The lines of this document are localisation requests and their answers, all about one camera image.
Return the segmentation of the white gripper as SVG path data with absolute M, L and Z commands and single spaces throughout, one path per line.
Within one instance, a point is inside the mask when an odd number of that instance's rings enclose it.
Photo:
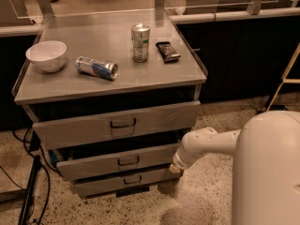
M 179 148 L 173 155 L 172 164 L 169 170 L 172 173 L 181 173 L 191 167 L 196 161 L 196 158 L 182 148 Z

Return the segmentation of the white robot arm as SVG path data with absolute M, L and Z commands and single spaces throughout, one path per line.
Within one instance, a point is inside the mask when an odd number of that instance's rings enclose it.
M 233 156 L 232 225 L 300 225 L 300 112 L 263 112 L 228 132 L 190 131 L 170 171 L 208 153 Z

